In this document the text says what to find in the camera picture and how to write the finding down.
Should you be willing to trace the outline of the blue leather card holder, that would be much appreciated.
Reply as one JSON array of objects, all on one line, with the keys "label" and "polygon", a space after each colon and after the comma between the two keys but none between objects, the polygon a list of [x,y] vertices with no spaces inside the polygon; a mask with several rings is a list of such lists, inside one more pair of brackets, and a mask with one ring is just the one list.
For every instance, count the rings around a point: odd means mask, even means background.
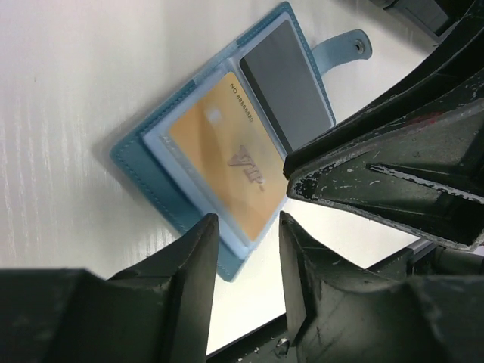
[{"label": "blue leather card holder", "polygon": [[322,77],[372,55],[361,29],[311,46],[282,2],[111,149],[177,231],[219,217],[217,272],[232,281],[286,202],[285,157],[335,123]]}]

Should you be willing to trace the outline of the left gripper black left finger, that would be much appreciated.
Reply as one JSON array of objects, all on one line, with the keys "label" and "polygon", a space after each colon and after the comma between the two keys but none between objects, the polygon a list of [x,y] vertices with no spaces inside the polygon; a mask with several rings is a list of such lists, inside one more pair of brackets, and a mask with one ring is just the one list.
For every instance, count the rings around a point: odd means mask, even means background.
[{"label": "left gripper black left finger", "polygon": [[83,268],[1,272],[3,362],[203,362],[219,249],[205,215],[103,279]]}]

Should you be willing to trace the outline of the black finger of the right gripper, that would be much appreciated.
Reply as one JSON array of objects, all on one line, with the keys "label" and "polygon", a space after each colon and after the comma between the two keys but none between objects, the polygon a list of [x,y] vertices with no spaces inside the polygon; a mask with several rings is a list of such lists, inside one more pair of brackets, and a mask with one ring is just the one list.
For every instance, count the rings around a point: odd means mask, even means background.
[{"label": "black finger of the right gripper", "polygon": [[473,250],[483,242],[483,108],[370,133],[296,170],[287,194]]},{"label": "black finger of the right gripper", "polygon": [[483,23],[460,22],[415,70],[343,123],[391,120],[437,99],[483,68]]}]

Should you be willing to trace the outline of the gold VIP card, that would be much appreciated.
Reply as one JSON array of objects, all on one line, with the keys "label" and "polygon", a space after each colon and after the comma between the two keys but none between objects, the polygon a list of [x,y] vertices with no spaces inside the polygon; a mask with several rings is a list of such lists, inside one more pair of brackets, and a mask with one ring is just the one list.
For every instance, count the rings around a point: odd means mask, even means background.
[{"label": "gold VIP card", "polygon": [[235,73],[225,74],[169,129],[236,226],[255,241],[284,199],[283,160]]}]

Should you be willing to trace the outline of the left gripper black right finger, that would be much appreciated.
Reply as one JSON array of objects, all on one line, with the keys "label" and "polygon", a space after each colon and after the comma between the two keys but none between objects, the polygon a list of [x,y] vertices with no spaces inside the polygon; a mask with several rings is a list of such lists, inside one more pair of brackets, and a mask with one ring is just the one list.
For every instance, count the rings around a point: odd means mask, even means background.
[{"label": "left gripper black right finger", "polygon": [[279,250],[290,342],[301,362],[481,362],[483,279],[394,281],[314,239],[289,213]]}]

